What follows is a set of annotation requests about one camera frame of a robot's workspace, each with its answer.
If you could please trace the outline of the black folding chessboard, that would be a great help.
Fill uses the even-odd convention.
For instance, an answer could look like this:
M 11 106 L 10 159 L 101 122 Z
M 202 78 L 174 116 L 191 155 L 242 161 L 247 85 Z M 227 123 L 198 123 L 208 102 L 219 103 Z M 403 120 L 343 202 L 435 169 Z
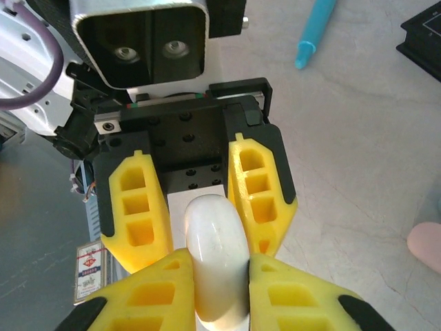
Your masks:
M 396 50 L 441 83 L 441 1 L 400 27 L 406 35 Z

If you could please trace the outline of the teal marker pen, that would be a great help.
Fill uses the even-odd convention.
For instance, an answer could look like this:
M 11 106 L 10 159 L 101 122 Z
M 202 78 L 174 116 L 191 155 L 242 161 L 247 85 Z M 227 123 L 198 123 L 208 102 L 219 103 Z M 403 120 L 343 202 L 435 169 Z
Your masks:
M 325 29 L 334 11 L 337 0 L 315 0 L 303 32 L 297 43 L 295 67 L 302 70 L 307 66 L 311 57 L 325 33 Z

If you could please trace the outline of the pink earbud charging case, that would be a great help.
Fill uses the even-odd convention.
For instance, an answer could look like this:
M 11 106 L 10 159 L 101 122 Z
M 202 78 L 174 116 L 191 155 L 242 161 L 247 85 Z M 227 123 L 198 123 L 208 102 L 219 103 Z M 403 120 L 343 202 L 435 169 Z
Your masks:
M 407 237 L 412 255 L 433 271 L 441 274 L 441 224 L 423 222 L 416 225 Z

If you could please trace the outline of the playing card box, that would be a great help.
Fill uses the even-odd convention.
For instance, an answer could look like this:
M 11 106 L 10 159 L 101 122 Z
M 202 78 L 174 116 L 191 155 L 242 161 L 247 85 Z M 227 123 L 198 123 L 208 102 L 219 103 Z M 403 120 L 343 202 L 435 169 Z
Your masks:
M 74 305 L 85 301 L 104 285 L 105 248 L 100 240 L 83 245 L 76 250 L 74 278 Z

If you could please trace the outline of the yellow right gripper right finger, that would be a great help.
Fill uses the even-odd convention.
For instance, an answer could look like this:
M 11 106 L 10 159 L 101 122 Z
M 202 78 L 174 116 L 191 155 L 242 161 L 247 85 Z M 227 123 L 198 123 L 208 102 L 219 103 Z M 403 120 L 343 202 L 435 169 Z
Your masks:
M 249 262 L 249 331 L 396 331 L 355 292 L 273 257 Z

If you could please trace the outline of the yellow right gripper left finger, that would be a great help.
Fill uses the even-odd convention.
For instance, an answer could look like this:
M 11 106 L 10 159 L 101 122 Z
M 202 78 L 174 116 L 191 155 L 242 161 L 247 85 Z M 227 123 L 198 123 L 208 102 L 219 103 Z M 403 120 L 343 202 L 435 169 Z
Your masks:
M 189 250 L 92 293 L 54 331 L 196 331 Z

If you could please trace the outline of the white earbud charging case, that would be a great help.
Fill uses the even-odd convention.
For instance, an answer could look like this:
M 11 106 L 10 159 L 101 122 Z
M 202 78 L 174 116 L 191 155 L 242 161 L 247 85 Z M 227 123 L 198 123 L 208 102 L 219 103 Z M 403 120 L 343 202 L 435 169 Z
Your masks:
M 249 248 L 240 217 L 224 196 L 196 197 L 185 210 L 194 300 L 209 331 L 235 331 L 249 314 Z

